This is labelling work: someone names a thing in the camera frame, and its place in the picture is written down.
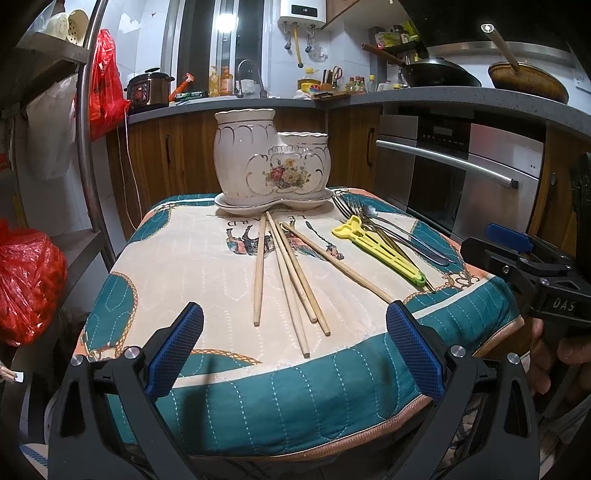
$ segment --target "gray countertop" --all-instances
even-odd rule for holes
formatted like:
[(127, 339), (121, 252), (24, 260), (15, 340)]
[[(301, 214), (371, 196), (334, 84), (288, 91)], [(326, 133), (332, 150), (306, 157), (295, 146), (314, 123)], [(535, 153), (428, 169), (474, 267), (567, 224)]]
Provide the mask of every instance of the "gray countertop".
[(205, 110), (281, 107), (333, 109), (348, 105), (374, 105), (376, 103), (466, 106), (477, 110), (505, 113), (524, 119), (541, 121), (574, 133), (579, 137), (591, 137), (591, 116), (581, 110), (526, 93), (484, 87), (414, 87), (322, 101), (286, 98), (206, 100), (136, 113), (129, 117), (129, 123), (136, 124), (164, 116)]

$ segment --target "faucet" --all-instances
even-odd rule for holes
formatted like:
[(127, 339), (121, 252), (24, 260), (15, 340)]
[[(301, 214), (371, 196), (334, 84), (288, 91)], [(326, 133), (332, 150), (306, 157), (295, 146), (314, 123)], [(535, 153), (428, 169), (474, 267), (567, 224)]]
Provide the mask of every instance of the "faucet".
[(240, 67), (242, 67), (244, 62), (247, 62), (247, 61), (251, 62), (255, 66), (255, 71), (258, 76), (259, 85), (261, 86), (261, 93), (259, 94), (260, 97), (267, 98), (267, 91), (265, 90), (265, 88), (263, 87), (263, 84), (262, 84), (261, 71), (259, 70), (258, 66), (256, 66), (256, 63), (251, 59), (242, 60), (240, 62), (240, 65), (238, 65), (238, 69), (236, 70), (236, 77), (238, 78), (238, 93), (236, 94), (236, 96), (238, 98), (244, 97), (244, 94), (242, 93), (242, 79), (240, 78)]

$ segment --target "red plastic bag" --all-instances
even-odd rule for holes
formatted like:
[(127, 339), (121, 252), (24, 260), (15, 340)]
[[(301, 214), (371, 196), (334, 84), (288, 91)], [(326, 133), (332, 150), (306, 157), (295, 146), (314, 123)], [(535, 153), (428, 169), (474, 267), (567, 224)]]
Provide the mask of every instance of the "red plastic bag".
[(67, 262), (49, 237), (33, 229), (8, 231), (0, 219), (0, 339), (31, 343), (49, 325), (66, 284)]
[(104, 28), (96, 39), (95, 58), (90, 83), (90, 141), (113, 130), (125, 118), (129, 100), (123, 97), (123, 87), (115, 61), (115, 41)]

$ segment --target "wooden cabinet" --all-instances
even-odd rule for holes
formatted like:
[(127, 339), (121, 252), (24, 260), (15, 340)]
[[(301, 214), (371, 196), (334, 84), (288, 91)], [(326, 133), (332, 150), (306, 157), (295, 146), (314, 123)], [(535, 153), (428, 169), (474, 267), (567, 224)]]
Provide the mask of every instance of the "wooden cabinet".
[(326, 23), (330, 23), (360, 0), (326, 0)]
[(329, 111), (329, 186), (373, 189), (381, 111), (379, 105)]
[(528, 233), (537, 235), (567, 253), (576, 253), (576, 215), (573, 212), (570, 168), (586, 151), (591, 141), (581, 140), (548, 127), (544, 161)]
[[(111, 182), (126, 238), (160, 200), (222, 191), (213, 163), (214, 115), (215, 111), (184, 113), (130, 125), (129, 156), (124, 128), (107, 135)], [(279, 108), (275, 127), (325, 132), (325, 115), (314, 108)]]

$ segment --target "floral decoration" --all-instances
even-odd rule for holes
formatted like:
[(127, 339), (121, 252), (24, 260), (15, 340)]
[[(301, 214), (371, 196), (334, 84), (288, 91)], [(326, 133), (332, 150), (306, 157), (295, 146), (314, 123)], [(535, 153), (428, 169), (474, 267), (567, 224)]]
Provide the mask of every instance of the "floral decoration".
[(294, 166), (295, 160), (288, 158), (285, 163), (282, 164), (278, 161), (278, 165), (272, 168), (270, 171), (263, 171), (265, 176), (265, 185), (273, 185), (274, 187), (285, 190), (289, 188), (302, 188), (304, 183), (310, 181), (311, 174), (308, 173), (303, 166)]

